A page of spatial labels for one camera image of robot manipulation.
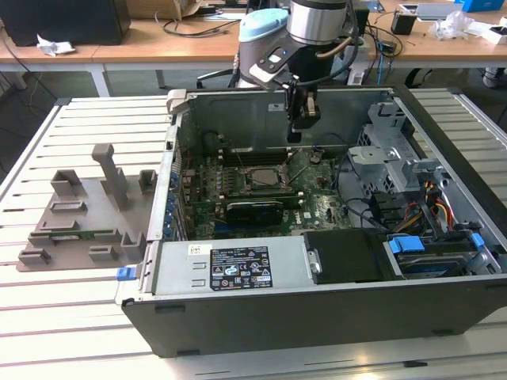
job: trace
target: wooden desk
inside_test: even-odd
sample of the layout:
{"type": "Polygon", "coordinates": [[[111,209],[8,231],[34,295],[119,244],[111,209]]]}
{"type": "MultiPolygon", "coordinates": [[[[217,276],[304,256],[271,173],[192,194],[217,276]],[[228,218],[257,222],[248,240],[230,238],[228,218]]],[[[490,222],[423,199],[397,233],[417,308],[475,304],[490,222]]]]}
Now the wooden desk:
{"type": "MultiPolygon", "coordinates": [[[[381,2],[387,12],[394,11],[397,5],[401,3],[397,0],[381,0],[381,2]]],[[[424,0],[424,2],[442,3],[442,1],[438,0],[424,0]]],[[[381,13],[370,13],[370,23],[374,26],[390,31],[393,15],[388,14],[386,16],[382,16],[378,20],[377,24],[375,24],[375,20],[380,14],[381,13]]],[[[505,3],[503,9],[499,11],[467,13],[467,16],[475,19],[476,21],[497,24],[501,17],[505,14],[507,14],[507,3],[505,3]]],[[[456,64],[458,64],[459,61],[466,61],[463,62],[465,64],[471,64],[474,61],[480,61],[481,64],[483,64],[484,61],[494,61],[496,63],[499,63],[498,61],[503,61],[507,64],[507,45],[493,45],[481,37],[472,35],[468,37],[468,40],[456,39],[438,41],[432,34],[429,33],[429,28],[432,25],[432,22],[415,21],[414,29],[412,30],[410,36],[398,36],[403,42],[403,52],[400,56],[396,57],[393,64],[396,64],[398,67],[404,66],[402,61],[429,61],[425,64],[426,67],[432,61],[448,61],[456,64]]],[[[380,32],[379,36],[385,40],[395,40],[383,32],[380,32]]],[[[368,39],[368,42],[372,43],[372,39],[370,37],[367,36],[366,38],[368,39]]],[[[368,57],[373,59],[374,56],[375,49],[372,48],[368,57]]]]}
{"type": "MultiPolygon", "coordinates": [[[[93,53],[99,45],[80,45],[77,51],[71,54],[57,55],[51,57],[45,55],[35,46],[17,47],[7,35],[5,29],[0,31],[2,37],[7,42],[10,50],[24,63],[92,63],[93,53]]],[[[0,42],[0,63],[17,63],[17,60],[9,53],[5,45],[0,42]]]]}
{"type": "MultiPolygon", "coordinates": [[[[178,32],[200,32],[224,24],[221,21],[184,21],[178,32]]],[[[184,38],[162,31],[152,20],[134,20],[121,45],[100,46],[95,63],[228,62],[238,50],[239,23],[225,28],[227,34],[209,38],[184,38]]]]}
{"type": "MultiPolygon", "coordinates": [[[[444,2],[425,0],[425,2],[444,2]]],[[[395,10],[399,0],[382,0],[387,12],[395,10]]],[[[381,13],[371,13],[375,25],[381,13]]],[[[507,14],[507,4],[497,12],[468,13],[476,21],[497,23],[507,14]]],[[[392,14],[381,17],[376,26],[389,30],[392,14]]],[[[184,21],[179,32],[198,32],[220,25],[220,21],[184,21]]],[[[433,23],[416,21],[410,36],[400,36],[403,52],[392,63],[405,68],[507,67],[507,45],[496,46],[475,36],[468,40],[438,41],[428,33],[433,23]]],[[[92,74],[101,97],[111,96],[108,71],[155,70],[160,87],[165,85],[162,70],[221,70],[230,68],[238,49],[238,25],[227,27],[228,33],[204,39],[171,36],[152,20],[133,20],[131,30],[119,46],[77,46],[77,51],[55,58],[44,55],[35,47],[15,47],[14,53],[33,71],[88,71],[92,74]]],[[[380,33],[385,40],[392,37],[380,33]]],[[[360,80],[375,57],[372,39],[361,48],[349,83],[360,80]]],[[[16,60],[0,44],[0,70],[23,71],[16,60]]]]}

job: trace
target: black cable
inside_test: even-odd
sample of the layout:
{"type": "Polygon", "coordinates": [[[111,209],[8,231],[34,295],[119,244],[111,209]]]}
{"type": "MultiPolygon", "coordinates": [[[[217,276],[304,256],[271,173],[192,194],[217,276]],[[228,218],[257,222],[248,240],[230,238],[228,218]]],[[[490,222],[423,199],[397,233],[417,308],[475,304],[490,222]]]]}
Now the black cable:
{"type": "Polygon", "coordinates": [[[46,87],[46,85],[36,76],[33,74],[32,71],[30,71],[30,69],[14,54],[14,52],[10,49],[9,45],[7,44],[7,41],[6,39],[4,38],[3,36],[3,33],[2,33],[2,30],[4,29],[4,27],[2,26],[0,28],[0,39],[2,39],[2,42],[3,42],[3,45],[6,47],[6,49],[9,51],[9,53],[13,56],[14,59],[16,59],[16,61],[23,66],[23,68],[26,70],[27,73],[30,73],[38,82],[41,86],[44,87],[44,89],[46,91],[48,91],[48,93],[55,99],[57,100],[58,98],[55,96],[54,93],[52,93],[50,91],[50,89],[48,87],[46,87]]]}
{"type": "Polygon", "coordinates": [[[483,77],[486,77],[488,79],[491,79],[492,81],[497,81],[497,82],[500,82],[500,83],[507,83],[507,78],[501,78],[501,77],[496,77],[494,74],[491,74],[491,73],[488,73],[486,70],[483,70],[483,69],[480,69],[480,68],[476,68],[476,70],[481,73],[481,75],[483,77]]]}
{"type": "Polygon", "coordinates": [[[9,174],[9,171],[7,171],[6,168],[4,168],[1,161],[0,161],[0,170],[3,171],[5,174],[9,174]]]}
{"type": "Polygon", "coordinates": [[[392,231],[389,230],[388,228],[382,226],[380,223],[378,223],[376,220],[374,220],[373,218],[369,218],[368,216],[365,216],[365,215],[362,215],[359,211],[356,211],[354,210],[353,208],[351,208],[349,206],[349,204],[347,202],[353,200],[353,199],[349,199],[347,200],[347,202],[345,202],[343,200],[343,198],[341,197],[341,194],[340,194],[340,173],[341,173],[341,168],[343,167],[343,164],[345,162],[345,160],[348,158],[348,155],[345,154],[343,156],[343,158],[341,159],[340,161],[340,165],[338,165],[338,172],[337,172],[337,175],[336,175],[336,193],[337,193],[337,197],[338,197],[338,200],[345,205],[345,207],[347,207],[347,209],[352,212],[353,214],[359,216],[360,218],[366,220],[367,222],[369,222],[372,226],[374,226],[377,230],[383,232],[384,234],[392,234],[392,231]]]}
{"type": "Polygon", "coordinates": [[[393,53],[393,54],[389,54],[389,53],[386,53],[386,52],[382,52],[382,54],[383,54],[383,56],[384,56],[384,57],[388,57],[388,58],[393,57],[393,58],[394,58],[394,57],[397,57],[397,56],[399,56],[400,54],[402,54],[402,51],[403,51],[403,41],[401,41],[401,40],[399,39],[399,37],[398,37],[398,36],[396,36],[395,34],[393,34],[393,33],[389,32],[389,31],[388,31],[388,30],[386,30],[386,29],[379,28],[378,26],[369,25],[369,27],[370,27],[370,28],[373,28],[373,29],[377,29],[377,30],[379,30],[379,31],[381,31],[381,32],[384,32],[384,33],[388,34],[389,36],[394,37],[394,38],[398,41],[398,44],[399,44],[399,50],[398,50],[398,52],[397,52],[397,53],[393,53]]]}
{"type": "MultiPolygon", "coordinates": [[[[4,93],[4,96],[6,97],[6,99],[8,99],[7,98],[7,90],[4,87],[2,81],[0,81],[0,89],[4,93]]],[[[21,119],[19,119],[19,117],[17,119],[18,119],[19,124],[22,125],[23,123],[21,122],[21,119]]],[[[7,133],[10,133],[11,135],[14,135],[14,136],[17,136],[17,137],[21,137],[22,139],[30,139],[28,136],[22,135],[21,133],[17,133],[15,131],[11,131],[10,129],[4,128],[4,127],[0,127],[0,131],[4,131],[4,132],[7,132],[7,133]]]]}
{"type": "Polygon", "coordinates": [[[383,79],[383,82],[384,83],[387,83],[387,79],[389,78],[389,75],[391,74],[391,69],[392,69],[392,66],[393,66],[393,60],[395,59],[395,57],[391,57],[389,59],[389,64],[388,64],[388,69],[387,69],[387,74],[386,74],[386,77],[383,79]]]}
{"type": "MultiPolygon", "coordinates": [[[[6,83],[9,85],[9,87],[13,87],[14,84],[10,82],[10,80],[5,76],[5,74],[3,72],[0,71],[0,75],[3,77],[3,79],[6,81],[6,83]]],[[[9,95],[6,91],[4,91],[4,94],[6,95],[6,99],[9,99],[9,95]]],[[[28,108],[33,108],[33,109],[36,109],[38,110],[39,112],[42,112],[44,115],[47,115],[49,113],[49,111],[46,111],[45,109],[42,109],[41,107],[38,107],[34,104],[32,104],[32,106],[29,106],[28,104],[26,104],[22,97],[21,97],[21,94],[19,91],[16,91],[14,93],[15,95],[17,95],[17,99],[19,100],[19,102],[24,106],[24,107],[28,107],[28,108]]],[[[44,119],[44,117],[42,116],[39,116],[37,115],[36,113],[33,113],[35,116],[37,116],[39,119],[44,119]]]]}
{"type": "Polygon", "coordinates": [[[501,120],[504,118],[506,113],[507,113],[507,105],[501,111],[500,116],[498,117],[498,120],[497,120],[497,125],[500,124],[501,120]]]}
{"type": "Polygon", "coordinates": [[[313,81],[296,83],[298,87],[316,86],[323,82],[330,81],[331,79],[337,77],[341,73],[348,70],[352,66],[353,62],[356,60],[357,52],[359,51],[359,28],[357,27],[357,15],[356,11],[354,10],[353,0],[347,0],[347,4],[349,6],[349,15],[352,21],[352,38],[354,39],[354,50],[352,55],[350,56],[349,61],[347,61],[347,63],[341,66],[338,70],[334,71],[333,73],[325,77],[314,79],[313,81]]]}
{"type": "Polygon", "coordinates": [[[368,34],[373,39],[373,46],[375,46],[375,58],[373,59],[372,63],[370,64],[370,67],[368,68],[368,71],[366,72],[366,75],[363,78],[363,82],[366,82],[368,80],[368,77],[370,76],[370,73],[373,70],[373,67],[375,65],[376,60],[379,58],[379,45],[378,45],[378,34],[373,32],[372,27],[370,26],[369,21],[366,21],[366,25],[370,28],[370,33],[366,32],[365,34],[368,34]]]}
{"type": "MultiPolygon", "coordinates": [[[[250,12],[250,0],[246,1],[245,15],[247,15],[248,12],[250,12]]],[[[238,51],[236,52],[236,56],[234,57],[234,65],[236,65],[236,66],[234,67],[234,69],[232,71],[231,80],[227,84],[228,89],[233,89],[239,82],[239,75],[240,75],[239,63],[241,62],[240,59],[241,59],[241,57],[239,55],[239,47],[238,47],[238,51]]]]}
{"type": "MultiPolygon", "coordinates": [[[[157,22],[157,24],[160,25],[160,21],[158,20],[158,16],[157,15],[158,15],[158,12],[155,13],[155,16],[154,16],[155,17],[155,21],[157,22]]],[[[189,17],[186,17],[185,19],[196,18],[196,17],[202,17],[202,16],[201,15],[198,15],[198,16],[189,16],[189,17]]],[[[225,24],[221,24],[219,26],[215,26],[213,28],[206,29],[206,30],[203,30],[203,31],[200,31],[200,32],[195,32],[195,33],[179,33],[179,32],[176,31],[176,29],[177,29],[177,27],[179,25],[178,21],[177,20],[169,20],[164,25],[162,25],[162,30],[164,32],[166,32],[167,34],[170,34],[170,35],[173,35],[173,36],[179,36],[179,37],[185,37],[185,38],[208,38],[208,37],[219,36],[219,35],[225,34],[227,31],[226,30],[221,30],[221,28],[226,27],[228,25],[235,24],[237,22],[240,22],[240,20],[229,21],[229,22],[226,22],[225,24]],[[173,30],[168,29],[167,25],[170,25],[170,24],[173,24],[173,23],[176,24],[174,26],[174,29],[173,30]]]]}
{"type": "MultiPolygon", "coordinates": [[[[364,216],[364,213],[365,213],[366,211],[370,211],[370,209],[369,209],[369,208],[365,208],[364,210],[362,210],[361,215],[363,215],[363,216],[364,216]]],[[[363,227],[364,227],[364,224],[363,224],[363,218],[360,218],[360,228],[363,228],[363,227]]]]}
{"type": "Polygon", "coordinates": [[[379,19],[380,19],[381,17],[384,17],[384,16],[386,16],[386,15],[388,15],[388,14],[391,14],[391,13],[397,13],[397,12],[398,12],[397,10],[393,10],[393,11],[391,11],[391,12],[382,13],[380,16],[378,16],[378,17],[375,19],[375,22],[373,23],[373,25],[376,25],[376,23],[377,23],[377,22],[379,22],[379,19]]]}
{"type": "Polygon", "coordinates": [[[326,132],[326,133],[323,133],[321,134],[316,140],[315,140],[315,144],[314,146],[318,146],[317,142],[320,141],[320,138],[324,137],[324,136],[327,136],[327,135],[332,135],[334,137],[336,137],[338,140],[340,140],[342,143],[344,143],[346,146],[350,146],[350,144],[348,142],[345,141],[345,139],[343,137],[341,137],[338,133],[336,132],[326,132]]]}

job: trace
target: red wire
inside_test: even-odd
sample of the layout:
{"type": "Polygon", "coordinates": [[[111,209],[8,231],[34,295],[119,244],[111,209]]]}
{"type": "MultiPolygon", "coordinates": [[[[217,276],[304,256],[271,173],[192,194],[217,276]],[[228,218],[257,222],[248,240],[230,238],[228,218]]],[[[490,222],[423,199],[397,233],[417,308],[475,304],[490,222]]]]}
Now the red wire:
{"type": "Polygon", "coordinates": [[[405,209],[405,218],[403,218],[403,220],[408,218],[410,208],[412,208],[413,206],[418,206],[418,205],[419,205],[419,203],[417,203],[417,202],[410,203],[409,206],[405,209]]]}

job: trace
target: plastic bag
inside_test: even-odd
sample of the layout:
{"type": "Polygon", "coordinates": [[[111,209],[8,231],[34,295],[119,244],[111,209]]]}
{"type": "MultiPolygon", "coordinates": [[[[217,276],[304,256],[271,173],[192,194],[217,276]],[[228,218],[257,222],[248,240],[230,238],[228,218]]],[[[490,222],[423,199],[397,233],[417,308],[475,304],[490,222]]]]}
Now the plastic bag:
{"type": "Polygon", "coordinates": [[[465,29],[472,22],[474,19],[465,16],[461,10],[457,10],[450,13],[445,20],[435,21],[429,30],[439,41],[458,37],[466,39],[465,29]]]}

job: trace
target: blue object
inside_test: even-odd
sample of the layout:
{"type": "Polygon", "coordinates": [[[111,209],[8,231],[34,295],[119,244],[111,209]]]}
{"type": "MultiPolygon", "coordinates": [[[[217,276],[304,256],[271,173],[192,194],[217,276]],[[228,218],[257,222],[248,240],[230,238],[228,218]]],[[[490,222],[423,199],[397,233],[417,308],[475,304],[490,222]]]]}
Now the blue object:
{"type": "Polygon", "coordinates": [[[135,268],[122,267],[118,268],[116,272],[116,280],[118,281],[130,281],[135,279],[135,268]]]}
{"type": "Polygon", "coordinates": [[[454,3],[463,4],[464,12],[484,12],[499,10],[504,5],[504,0],[455,0],[454,3]]]}
{"type": "Polygon", "coordinates": [[[401,252],[422,252],[425,250],[421,238],[418,236],[397,236],[389,241],[394,254],[401,252]]]}
{"type": "Polygon", "coordinates": [[[268,36],[287,24],[288,11],[270,8],[250,12],[239,25],[239,42],[250,42],[268,36]]]}
{"type": "Polygon", "coordinates": [[[368,9],[370,10],[370,12],[372,13],[384,13],[386,11],[386,9],[383,7],[382,4],[380,4],[380,2],[361,2],[361,4],[365,5],[368,7],[368,9]]]}
{"type": "Polygon", "coordinates": [[[379,43],[378,49],[380,50],[380,62],[379,62],[379,75],[377,77],[377,85],[380,85],[382,82],[382,69],[383,69],[383,45],[379,43]]]}
{"type": "Polygon", "coordinates": [[[484,246],[484,239],[480,234],[473,233],[471,239],[475,245],[475,248],[481,249],[484,246]]]}
{"type": "Polygon", "coordinates": [[[175,172],[171,172],[170,187],[175,188],[177,186],[177,182],[179,179],[180,178],[177,176],[177,174],[175,172]]]}

